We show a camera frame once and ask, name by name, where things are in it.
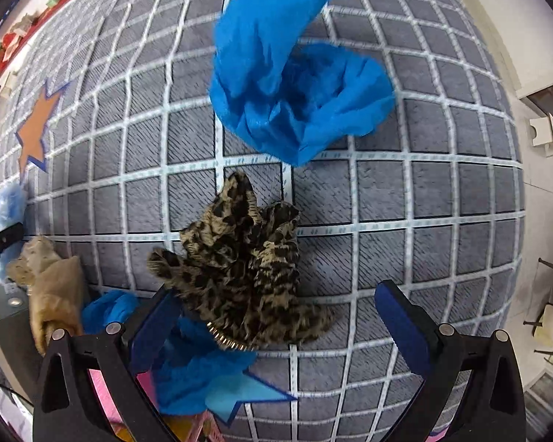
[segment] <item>tiled floor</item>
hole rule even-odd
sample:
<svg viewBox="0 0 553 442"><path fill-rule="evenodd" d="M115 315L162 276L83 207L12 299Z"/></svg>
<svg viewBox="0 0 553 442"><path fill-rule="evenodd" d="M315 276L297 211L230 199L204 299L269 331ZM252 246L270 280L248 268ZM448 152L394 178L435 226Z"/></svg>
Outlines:
<svg viewBox="0 0 553 442"><path fill-rule="evenodd" d="M532 146L532 133L528 120L543 115L519 101L511 89L511 79L506 64L498 51L494 32L487 15L475 0L463 0L484 35L493 53L518 129L518 139L524 165L524 190L526 218L522 266L514 299L510 307L505 329L509 332L517 355L523 385L531 383L545 366L544 356L535 354L540 349L532 338L531 326L523 326L524 320L536 320L553 287L553 270L538 263L538 258L553 262L553 157L546 158L543 148Z"/></svg>

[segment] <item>blue gripper pad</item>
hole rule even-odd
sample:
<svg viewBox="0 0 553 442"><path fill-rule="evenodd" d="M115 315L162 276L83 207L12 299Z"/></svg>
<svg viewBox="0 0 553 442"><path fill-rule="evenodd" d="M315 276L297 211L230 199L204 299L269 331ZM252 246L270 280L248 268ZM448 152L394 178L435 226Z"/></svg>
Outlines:
<svg viewBox="0 0 553 442"><path fill-rule="evenodd" d="M426 377L431 369L431 351L425 336L410 318L408 311L419 309L428 317L426 312L412 305L399 289L394 291L385 283L379 283L377 286L375 307L410 370Z"/></svg>

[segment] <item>leopard print fabric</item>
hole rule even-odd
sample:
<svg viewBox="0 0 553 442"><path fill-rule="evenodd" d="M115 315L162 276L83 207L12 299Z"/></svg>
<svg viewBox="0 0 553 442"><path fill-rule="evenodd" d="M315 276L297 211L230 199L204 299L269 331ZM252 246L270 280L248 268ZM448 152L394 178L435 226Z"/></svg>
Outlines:
<svg viewBox="0 0 553 442"><path fill-rule="evenodd" d="M220 346L300 344L328 331L331 313L297 299L299 210L257 206L248 177L233 173L201 220L181 230L187 257L156 248L147 267L206 321Z"/></svg>

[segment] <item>gray grid surface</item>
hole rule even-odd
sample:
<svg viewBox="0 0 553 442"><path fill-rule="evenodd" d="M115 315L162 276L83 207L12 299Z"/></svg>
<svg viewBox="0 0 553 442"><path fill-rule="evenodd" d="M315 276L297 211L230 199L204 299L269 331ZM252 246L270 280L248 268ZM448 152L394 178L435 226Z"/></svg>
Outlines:
<svg viewBox="0 0 553 442"><path fill-rule="evenodd" d="M374 135L337 141L301 168L223 129L207 96L212 28L229 0L73 0L41 30L0 136L0 187L18 178L14 133L45 78L70 82L29 166L29 235L79 255L95 288L151 296L156 245L242 167L261 204L302 211L300 291L329 304L332 330L260 352L252 370L299 398L247 404L228 441L378 441L419 385L373 305L393 279L438 322L489 335L514 291L524 233L522 163L487 47L459 0L333 0L301 44L331 41L379 60L397 106ZM462 395L460 378L437 428Z"/></svg>

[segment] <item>orange star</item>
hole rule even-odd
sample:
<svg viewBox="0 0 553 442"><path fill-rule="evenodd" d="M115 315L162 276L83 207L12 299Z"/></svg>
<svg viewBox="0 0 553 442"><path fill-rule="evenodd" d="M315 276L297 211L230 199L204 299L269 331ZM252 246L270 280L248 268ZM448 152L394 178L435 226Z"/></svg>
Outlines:
<svg viewBox="0 0 553 442"><path fill-rule="evenodd" d="M21 183L24 179L28 161L36 164L43 171L46 171L43 133L45 132L47 120L51 117L66 86L67 85L64 85L52 95L48 95L46 81L33 107L33 112L31 112L27 120L22 123L18 131L16 131L16 138L21 144L21 156L19 158Z"/></svg>

